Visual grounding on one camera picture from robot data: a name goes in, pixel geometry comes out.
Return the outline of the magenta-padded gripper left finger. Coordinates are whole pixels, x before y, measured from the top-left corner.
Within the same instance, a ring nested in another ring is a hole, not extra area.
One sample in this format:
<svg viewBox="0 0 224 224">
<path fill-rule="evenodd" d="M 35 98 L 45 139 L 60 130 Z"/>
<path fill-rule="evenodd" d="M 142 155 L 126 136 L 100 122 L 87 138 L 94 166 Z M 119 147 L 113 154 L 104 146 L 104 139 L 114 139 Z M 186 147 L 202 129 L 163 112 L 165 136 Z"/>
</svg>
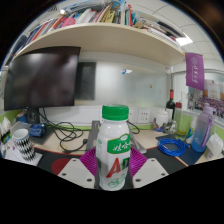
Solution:
<svg viewBox="0 0 224 224">
<path fill-rule="evenodd" d="M 87 151 L 80 158 L 72 158 L 58 174 L 78 186 L 93 189 L 97 176 L 96 149 Z"/>
</svg>

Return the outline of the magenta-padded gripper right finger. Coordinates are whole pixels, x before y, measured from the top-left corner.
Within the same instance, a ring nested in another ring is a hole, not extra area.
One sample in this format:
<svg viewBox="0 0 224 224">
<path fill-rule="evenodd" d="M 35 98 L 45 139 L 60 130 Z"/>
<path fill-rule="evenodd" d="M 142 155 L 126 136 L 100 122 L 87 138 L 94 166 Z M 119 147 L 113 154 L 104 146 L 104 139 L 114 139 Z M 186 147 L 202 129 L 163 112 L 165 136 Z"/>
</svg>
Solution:
<svg viewBox="0 0 224 224">
<path fill-rule="evenodd" d="M 168 172 L 155 158 L 148 159 L 135 148 L 131 149 L 129 173 L 134 188 L 141 188 L 168 176 Z"/>
</svg>

